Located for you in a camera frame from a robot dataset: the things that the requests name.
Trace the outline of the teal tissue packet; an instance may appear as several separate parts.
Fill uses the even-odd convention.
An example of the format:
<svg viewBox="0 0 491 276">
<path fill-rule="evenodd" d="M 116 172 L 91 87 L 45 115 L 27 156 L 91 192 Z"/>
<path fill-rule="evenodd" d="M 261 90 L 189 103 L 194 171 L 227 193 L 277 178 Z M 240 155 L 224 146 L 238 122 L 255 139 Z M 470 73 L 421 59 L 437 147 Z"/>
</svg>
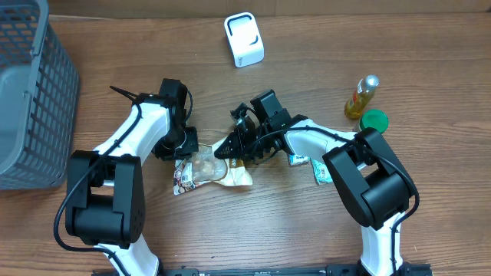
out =
<svg viewBox="0 0 491 276">
<path fill-rule="evenodd" d="M 308 156 L 288 155 L 288 163 L 290 166 L 300 166 L 310 162 Z"/>
</svg>

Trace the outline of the teal white box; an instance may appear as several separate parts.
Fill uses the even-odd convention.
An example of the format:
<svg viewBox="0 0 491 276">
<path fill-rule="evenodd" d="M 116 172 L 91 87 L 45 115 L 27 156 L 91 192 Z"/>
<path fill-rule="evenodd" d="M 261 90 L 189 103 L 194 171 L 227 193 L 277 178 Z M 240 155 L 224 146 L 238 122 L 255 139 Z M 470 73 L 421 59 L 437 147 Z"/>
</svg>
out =
<svg viewBox="0 0 491 276">
<path fill-rule="evenodd" d="M 327 166 L 315 159 L 311 160 L 314 178 L 317 184 L 324 185 L 332 183 L 331 175 L 327 169 Z"/>
</svg>

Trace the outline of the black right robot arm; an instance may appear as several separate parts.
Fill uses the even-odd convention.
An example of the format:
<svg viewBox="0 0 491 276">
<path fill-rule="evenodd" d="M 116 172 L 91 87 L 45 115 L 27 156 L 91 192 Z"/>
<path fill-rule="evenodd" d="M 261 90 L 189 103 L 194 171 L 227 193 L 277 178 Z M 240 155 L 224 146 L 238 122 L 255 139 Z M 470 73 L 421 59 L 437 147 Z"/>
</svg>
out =
<svg viewBox="0 0 491 276">
<path fill-rule="evenodd" d="M 414 181 L 382 134 L 368 127 L 341 132 L 304 115 L 291 116 L 275 91 L 267 90 L 249 104 L 232 110 L 235 129 L 214 152 L 217 159 L 243 161 L 273 157 L 284 151 L 324 163 L 341 201 L 361 226 L 362 253 L 357 275 L 407 275 L 400 256 L 400 225 L 417 210 Z"/>
</svg>

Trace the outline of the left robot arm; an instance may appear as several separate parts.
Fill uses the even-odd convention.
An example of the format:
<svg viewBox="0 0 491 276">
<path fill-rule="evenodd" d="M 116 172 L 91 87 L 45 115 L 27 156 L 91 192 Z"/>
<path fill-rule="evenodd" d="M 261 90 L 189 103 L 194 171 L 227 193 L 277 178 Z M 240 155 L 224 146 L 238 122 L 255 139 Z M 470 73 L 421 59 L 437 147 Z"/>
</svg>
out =
<svg viewBox="0 0 491 276">
<path fill-rule="evenodd" d="M 104 254 L 115 275 L 162 275 L 160 259 L 143 237 L 142 166 L 150 154 L 184 160 L 198 150 L 196 128 L 187 124 L 193 99 L 180 80 L 167 78 L 158 94 L 118 93 L 131 101 L 130 115 L 95 149 L 72 153 L 54 238 L 68 251 Z"/>
</svg>

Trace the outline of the green lid jar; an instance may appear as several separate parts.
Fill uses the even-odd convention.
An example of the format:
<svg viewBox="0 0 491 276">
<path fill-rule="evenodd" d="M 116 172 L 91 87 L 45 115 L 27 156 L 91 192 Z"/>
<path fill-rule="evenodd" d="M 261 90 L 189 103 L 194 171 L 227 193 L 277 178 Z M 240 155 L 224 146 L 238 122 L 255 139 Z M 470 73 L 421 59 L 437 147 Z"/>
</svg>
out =
<svg viewBox="0 0 491 276">
<path fill-rule="evenodd" d="M 354 125 L 354 132 L 361 132 L 368 127 L 374 128 L 380 133 L 384 133 L 390 125 L 389 118 L 384 111 L 368 110 Z"/>
</svg>

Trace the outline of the yellow oil bottle silver cap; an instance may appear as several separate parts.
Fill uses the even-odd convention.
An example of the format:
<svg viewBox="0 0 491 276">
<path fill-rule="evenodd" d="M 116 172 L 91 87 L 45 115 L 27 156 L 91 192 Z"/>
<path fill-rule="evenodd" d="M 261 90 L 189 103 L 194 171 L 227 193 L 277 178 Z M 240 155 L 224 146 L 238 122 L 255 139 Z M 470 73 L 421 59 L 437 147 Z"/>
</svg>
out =
<svg viewBox="0 0 491 276">
<path fill-rule="evenodd" d="M 349 119 L 359 118 L 364 108 L 374 97 L 379 83 L 379 78 L 373 74 L 362 78 L 351 98 L 344 105 L 344 115 Z"/>
</svg>

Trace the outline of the white packet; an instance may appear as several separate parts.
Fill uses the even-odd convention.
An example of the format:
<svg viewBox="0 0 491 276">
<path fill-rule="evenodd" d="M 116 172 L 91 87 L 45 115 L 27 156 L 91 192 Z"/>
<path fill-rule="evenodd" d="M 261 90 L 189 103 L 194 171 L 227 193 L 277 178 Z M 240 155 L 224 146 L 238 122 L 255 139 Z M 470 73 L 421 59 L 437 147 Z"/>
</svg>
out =
<svg viewBox="0 0 491 276">
<path fill-rule="evenodd" d="M 199 151 L 189 159 L 175 161 L 173 174 L 173 194 L 175 196 L 190 192 L 207 183 L 221 186 L 251 186 L 252 177 L 241 159 L 218 159 L 215 150 L 225 141 L 221 139 L 213 145 L 199 144 Z"/>
</svg>

